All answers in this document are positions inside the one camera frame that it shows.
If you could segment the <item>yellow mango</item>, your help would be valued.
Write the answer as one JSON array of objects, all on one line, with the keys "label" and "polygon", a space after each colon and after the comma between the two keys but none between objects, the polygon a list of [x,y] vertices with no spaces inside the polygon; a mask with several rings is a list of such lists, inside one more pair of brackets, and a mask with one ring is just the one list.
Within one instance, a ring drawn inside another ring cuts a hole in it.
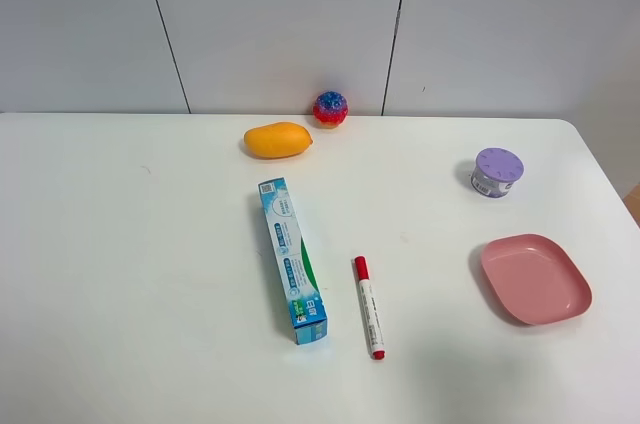
[{"label": "yellow mango", "polygon": [[296,156],[313,144],[309,131],[292,122],[277,122],[250,129],[244,134],[243,140],[252,155],[263,159]]}]

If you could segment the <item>pink square plate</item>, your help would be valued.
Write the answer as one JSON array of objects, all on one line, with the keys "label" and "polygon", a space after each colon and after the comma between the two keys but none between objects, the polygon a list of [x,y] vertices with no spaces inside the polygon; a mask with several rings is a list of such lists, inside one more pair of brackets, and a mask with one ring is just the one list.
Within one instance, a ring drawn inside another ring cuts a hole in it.
[{"label": "pink square plate", "polygon": [[557,243],[521,234],[488,243],[480,265],[502,308],[527,326],[554,324],[584,314],[593,295],[588,282]]}]

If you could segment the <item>purple lidded round container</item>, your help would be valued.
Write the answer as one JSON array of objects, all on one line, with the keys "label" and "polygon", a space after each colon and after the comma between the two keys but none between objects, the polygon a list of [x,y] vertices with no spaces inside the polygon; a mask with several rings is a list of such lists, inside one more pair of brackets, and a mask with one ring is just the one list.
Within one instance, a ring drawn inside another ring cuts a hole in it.
[{"label": "purple lidded round container", "polygon": [[476,156],[470,182],[483,196],[502,198],[523,174],[524,164],[514,153],[503,148],[485,148]]}]

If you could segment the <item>blue toothpaste box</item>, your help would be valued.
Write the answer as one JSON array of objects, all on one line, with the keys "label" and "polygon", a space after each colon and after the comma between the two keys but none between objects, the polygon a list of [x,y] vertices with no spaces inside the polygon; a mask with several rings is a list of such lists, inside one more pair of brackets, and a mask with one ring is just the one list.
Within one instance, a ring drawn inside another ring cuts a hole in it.
[{"label": "blue toothpaste box", "polygon": [[327,313],[287,183],[280,177],[260,183],[258,190],[295,342],[304,345],[323,339]]}]

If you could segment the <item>red whiteboard marker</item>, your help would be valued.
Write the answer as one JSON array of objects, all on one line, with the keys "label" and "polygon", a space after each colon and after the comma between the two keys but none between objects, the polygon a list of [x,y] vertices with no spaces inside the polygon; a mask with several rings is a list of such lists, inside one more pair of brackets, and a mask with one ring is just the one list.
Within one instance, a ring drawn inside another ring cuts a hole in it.
[{"label": "red whiteboard marker", "polygon": [[381,361],[385,358],[386,351],[377,311],[377,303],[365,257],[357,256],[354,259],[354,267],[358,278],[359,296],[362,310],[364,311],[370,354],[374,360]]}]

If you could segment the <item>red blue spiky ball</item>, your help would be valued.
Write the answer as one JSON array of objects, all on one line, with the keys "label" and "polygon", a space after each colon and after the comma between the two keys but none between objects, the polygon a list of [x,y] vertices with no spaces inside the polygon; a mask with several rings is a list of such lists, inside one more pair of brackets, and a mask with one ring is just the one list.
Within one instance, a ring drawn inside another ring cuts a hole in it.
[{"label": "red blue spiky ball", "polygon": [[344,122],[349,113],[347,99],[339,92],[326,91],[316,98],[312,113],[320,126],[336,128]]}]

